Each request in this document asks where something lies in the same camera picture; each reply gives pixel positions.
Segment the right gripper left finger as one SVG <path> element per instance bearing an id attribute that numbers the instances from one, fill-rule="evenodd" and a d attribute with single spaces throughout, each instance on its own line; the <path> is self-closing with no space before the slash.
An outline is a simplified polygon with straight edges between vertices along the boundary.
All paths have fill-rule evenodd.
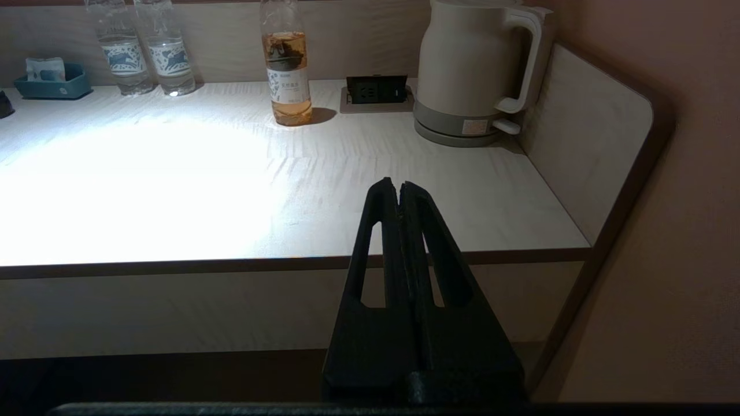
<path id="1" fill-rule="evenodd" d="M 362 300 L 372 230 L 382 232 L 385 306 Z M 322 370 L 322 396 L 334 402 L 404 401 L 417 369 L 414 313 L 402 253 L 398 197 L 389 177 L 367 192 L 345 287 Z"/>

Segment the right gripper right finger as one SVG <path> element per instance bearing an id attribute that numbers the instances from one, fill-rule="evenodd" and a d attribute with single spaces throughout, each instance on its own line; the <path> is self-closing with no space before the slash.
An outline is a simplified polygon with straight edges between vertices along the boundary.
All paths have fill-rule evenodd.
<path id="1" fill-rule="evenodd" d="M 431 194 L 400 192 L 417 321 L 414 404 L 525 404 L 525 372 Z"/>

